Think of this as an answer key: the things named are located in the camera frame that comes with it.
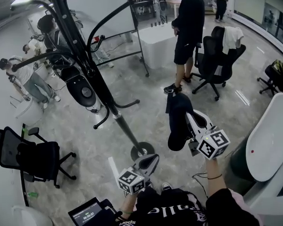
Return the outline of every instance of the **black office chair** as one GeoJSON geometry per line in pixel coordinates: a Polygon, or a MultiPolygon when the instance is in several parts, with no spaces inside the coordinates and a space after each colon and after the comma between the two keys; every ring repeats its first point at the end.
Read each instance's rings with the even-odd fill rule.
{"type": "Polygon", "coordinates": [[[216,93],[215,100],[219,100],[219,92],[215,84],[222,84],[225,87],[226,81],[232,76],[232,66],[234,62],[244,53],[246,47],[241,45],[240,48],[230,49],[226,55],[222,52],[223,35],[225,29],[223,27],[216,27],[212,32],[212,36],[206,36],[203,38],[204,54],[198,53],[198,47],[196,46],[195,55],[195,67],[198,68],[200,74],[191,73],[193,75],[205,79],[205,81],[192,91],[193,94],[205,86],[210,84],[216,93]],[[215,75],[218,66],[222,66],[220,75],[215,75]]]}
{"type": "Polygon", "coordinates": [[[275,63],[277,63],[277,60],[265,69],[265,73],[269,77],[268,81],[261,77],[257,78],[257,81],[263,81],[267,85],[265,89],[259,91],[260,94],[270,89],[274,96],[275,92],[278,93],[276,87],[283,92],[283,66],[277,67],[275,63]]]}
{"type": "Polygon", "coordinates": [[[76,176],[70,176],[61,168],[68,157],[76,157],[75,153],[60,159],[58,144],[44,140],[39,135],[39,128],[30,129],[28,135],[35,135],[44,143],[36,144],[22,139],[10,127],[0,129],[0,166],[24,171],[24,178],[30,182],[53,180],[56,188],[60,188],[57,185],[59,170],[68,178],[76,180],[76,176]]]}

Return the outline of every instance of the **black shirt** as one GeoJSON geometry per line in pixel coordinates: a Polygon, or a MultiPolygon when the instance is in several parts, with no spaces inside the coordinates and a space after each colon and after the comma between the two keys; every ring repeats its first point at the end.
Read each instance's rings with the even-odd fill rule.
{"type": "Polygon", "coordinates": [[[225,7],[226,8],[226,0],[217,0],[217,7],[225,7]]]}
{"type": "Polygon", "coordinates": [[[172,22],[179,29],[178,40],[202,42],[204,25],[204,1],[182,0],[178,17],[172,22]]]}

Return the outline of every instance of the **whiteboard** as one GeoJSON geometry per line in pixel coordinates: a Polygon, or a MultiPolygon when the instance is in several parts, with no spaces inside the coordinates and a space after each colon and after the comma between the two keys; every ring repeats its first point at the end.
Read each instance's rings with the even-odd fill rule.
{"type": "MultiPolygon", "coordinates": [[[[69,9],[75,10],[76,17],[82,21],[82,33],[86,43],[93,28],[109,13],[128,0],[67,0],[69,9]]],[[[95,34],[106,38],[135,30],[130,7],[115,15],[106,22],[95,34]]]]}

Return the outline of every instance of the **gray pants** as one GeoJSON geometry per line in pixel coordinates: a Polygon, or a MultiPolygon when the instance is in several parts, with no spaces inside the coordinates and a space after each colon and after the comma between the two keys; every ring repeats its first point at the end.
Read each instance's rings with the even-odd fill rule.
{"type": "Polygon", "coordinates": [[[159,3],[154,3],[153,4],[153,6],[154,6],[154,9],[155,9],[155,11],[156,11],[156,19],[157,19],[157,21],[158,22],[161,22],[161,21],[163,21],[164,23],[166,22],[166,11],[162,11],[162,10],[160,10],[160,5],[159,5],[159,3]]]}
{"type": "Polygon", "coordinates": [[[47,103],[48,98],[44,96],[38,87],[42,88],[49,98],[53,98],[56,93],[52,88],[48,86],[48,84],[35,72],[33,72],[30,79],[23,85],[23,87],[27,90],[29,94],[35,97],[39,102],[47,103]]]}

